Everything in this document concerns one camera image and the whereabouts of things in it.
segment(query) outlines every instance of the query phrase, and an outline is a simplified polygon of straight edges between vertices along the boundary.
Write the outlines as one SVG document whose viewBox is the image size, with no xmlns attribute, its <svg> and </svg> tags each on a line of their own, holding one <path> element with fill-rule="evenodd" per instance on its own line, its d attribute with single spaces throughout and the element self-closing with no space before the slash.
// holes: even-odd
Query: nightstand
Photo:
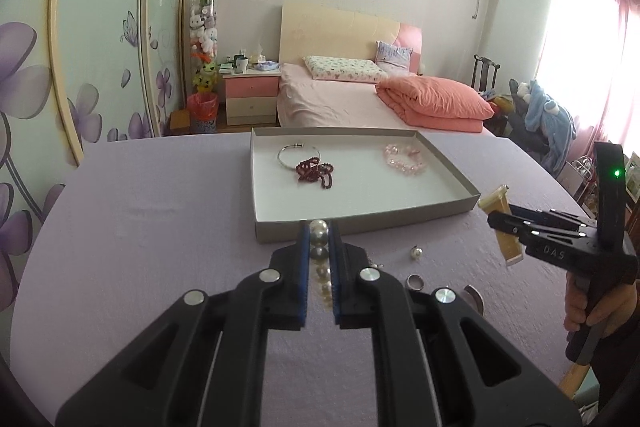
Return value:
<svg viewBox="0 0 640 427">
<path fill-rule="evenodd" d="M 226 124 L 276 124 L 280 70 L 225 74 Z"/>
</svg>

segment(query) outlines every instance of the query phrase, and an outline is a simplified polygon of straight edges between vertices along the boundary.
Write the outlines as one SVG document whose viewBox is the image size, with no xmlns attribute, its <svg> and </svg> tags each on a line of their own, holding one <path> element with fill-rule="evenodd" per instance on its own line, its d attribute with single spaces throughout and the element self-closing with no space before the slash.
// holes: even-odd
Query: jewelry tray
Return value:
<svg viewBox="0 0 640 427">
<path fill-rule="evenodd" d="M 321 154 L 334 166 L 334 185 L 298 182 L 277 160 L 287 145 L 303 143 L 298 161 Z M 426 168 L 407 175 L 386 164 L 386 145 L 412 145 Z M 480 192 L 420 132 L 374 128 L 254 128 L 251 176 L 259 243 L 291 241 L 299 222 L 333 219 L 340 233 L 388 229 L 471 210 Z"/>
</svg>

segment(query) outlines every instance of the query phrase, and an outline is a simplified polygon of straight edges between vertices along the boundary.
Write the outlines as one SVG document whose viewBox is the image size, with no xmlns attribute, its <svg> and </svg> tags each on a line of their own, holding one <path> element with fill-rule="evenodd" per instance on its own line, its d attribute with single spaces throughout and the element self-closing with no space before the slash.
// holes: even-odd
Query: pink drawer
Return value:
<svg viewBox="0 0 640 427">
<path fill-rule="evenodd" d="M 279 76 L 243 76 L 225 79 L 227 98 L 277 96 Z"/>
</svg>

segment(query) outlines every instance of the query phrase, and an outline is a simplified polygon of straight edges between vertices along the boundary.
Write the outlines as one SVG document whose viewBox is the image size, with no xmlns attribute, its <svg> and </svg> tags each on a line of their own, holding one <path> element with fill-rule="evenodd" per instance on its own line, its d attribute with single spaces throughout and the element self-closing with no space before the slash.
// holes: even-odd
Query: headboard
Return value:
<svg viewBox="0 0 640 427">
<path fill-rule="evenodd" d="M 412 48 L 410 71 L 417 73 L 422 53 L 420 28 L 315 4 L 286 3 L 282 7 L 280 63 L 302 64 L 307 55 L 374 60 L 376 41 Z"/>
</svg>

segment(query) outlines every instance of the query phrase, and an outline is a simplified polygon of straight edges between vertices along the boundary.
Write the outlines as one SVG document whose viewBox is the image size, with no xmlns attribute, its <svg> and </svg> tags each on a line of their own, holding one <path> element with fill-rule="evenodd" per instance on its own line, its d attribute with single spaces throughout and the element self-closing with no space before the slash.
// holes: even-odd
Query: silver bracelet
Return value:
<svg viewBox="0 0 640 427">
<path fill-rule="evenodd" d="M 280 165 L 282 165 L 284 168 L 289 169 L 290 171 L 294 171 L 296 170 L 296 166 L 291 166 L 291 165 L 287 165 L 286 163 L 284 163 L 284 161 L 282 161 L 282 159 L 280 158 L 280 155 L 286 151 L 287 149 L 300 149 L 303 147 L 310 147 L 311 149 L 313 149 L 314 151 L 316 151 L 316 157 L 318 159 L 320 159 L 320 151 L 318 149 L 316 149 L 316 147 L 312 146 L 312 145 L 305 145 L 303 143 L 294 143 L 292 145 L 286 145 L 284 146 L 282 149 L 280 149 L 280 152 L 278 153 L 278 161 L 280 162 Z"/>
</svg>

